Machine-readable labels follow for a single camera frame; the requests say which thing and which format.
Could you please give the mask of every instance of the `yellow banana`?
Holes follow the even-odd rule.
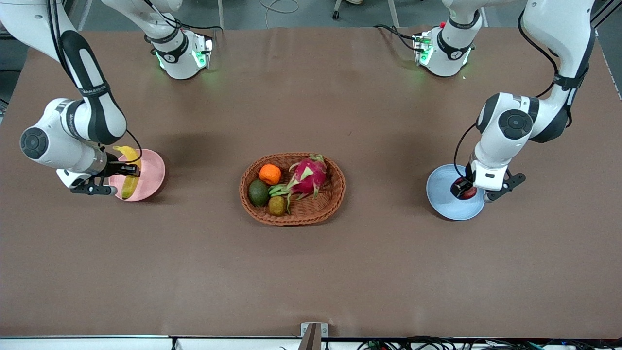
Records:
[[[138,158],[138,152],[130,146],[113,146],[113,149],[121,152],[128,161]],[[140,159],[128,164],[136,164],[136,166],[138,166],[138,170],[141,168]],[[126,200],[134,194],[136,186],[138,186],[138,180],[140,180],[140,178],[136,176],[125,177],[125,181],[123,181],[123,188],[121,188],[121,199]]]

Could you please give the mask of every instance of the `woven basket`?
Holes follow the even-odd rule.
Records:
[[[289,206],[291,215],[271,215],[267,206],[255,207],[248,198],[248,186],[259,178],[259,170],[262,166],[266,164],[278,166],[282,173],[280,184],[287,184],[294,173],[293,170],[291,173],[288,172],[289,167],[308,157],[309,153],[277,153],[255,161],[244,172],[239,184],[239,197],[246,212],[263,224],[276,226],[316,224],[333,215],[343,201],[346,181],[337,164],[326,157],[324,157],[327,165],[326,182],[320,188],[317,198],[313,199],[311,195],[297,201],[298,195],[293,195]]]

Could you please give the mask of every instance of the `metal bracket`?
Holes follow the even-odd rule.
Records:
[[[302,340],[298,350],[320,350],[322,338],[328,336],[328,323],[305,322],[300,325]]]
[[[491,203],[493,201],[496,201],[504,194],[512,192],[512,190],[516,186],[522,184],[524,181],[525,181],[525,174],[523,173],[515,174],[511,178],[503,181],[503,187],[501,188],[500,191],[487,192],[486,196],[484,196],[484,201],[486,203]]]
[[[300,337],[305,336],[305,332],[307,331],[307,328],[312,323],[317,323],[320,326],[320,330],[321,330],[320,334],[322,335],[323,338],[326,338],[328,336],[328,323],[305,322],[305,323],[300,324]]]

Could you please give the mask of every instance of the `floor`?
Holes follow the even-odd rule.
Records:
[[[274,0],[262,0],[269,4]],[[375,24],[391,24],[389,7],[385,0],[364,0],[359,6],[345,1],[341,4],[340,18],[332,19],[335,3],[331,0],[279,0],[276,9],[292,14],[270,12],[270,27],[371,27]],[[514,27],[526,0],[485,9],[485,24],[490,27]],[[605,2],[596,0],[594,12]],[[447,9],[440,0],[395,0],[401,27],[421,24],[435,25],[447,18]],[[265,7],[260,0],[225,0],[225,29],[265,29]],[[85,31],[134,31],[137,27],[120,13],[105,6],[99,0],[72,1],[70,18],[79,30]],[[218,25],[216,0],[186,0],[175,14],[184,23],[195,26]],[[622,82],[622,7],[619,7],[599,28],[599,40],[609,63],[612,76]],[[0,32],[0,39],[5,36]],[[0,98],[9,101],[19,72],[26,59],[27,48],[15,40],[0,40]]]

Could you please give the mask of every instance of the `red fruit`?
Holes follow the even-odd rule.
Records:
[[[462,181],[463,181],[462,177],[459,177],[453,184],[459,184]],[[477,187],[473,186],[469,188],[468,190],[464,191],[462,193],[462,196],[460,196],[460,199],[463,199],[463,200],[471,199],[475,197],[476,194],[477,194]]]
[[[321,154],[310,154],[309,158],[292,165],[289,171],[294,168],[294,175],[287,185],[276,185],[268,189],[272,197],[287,194],[287,212],[293,194],[299,193],[298,199],[302,199],[312,193],[313,198],[316,198],[320,187],[326,181],[326,163]]]

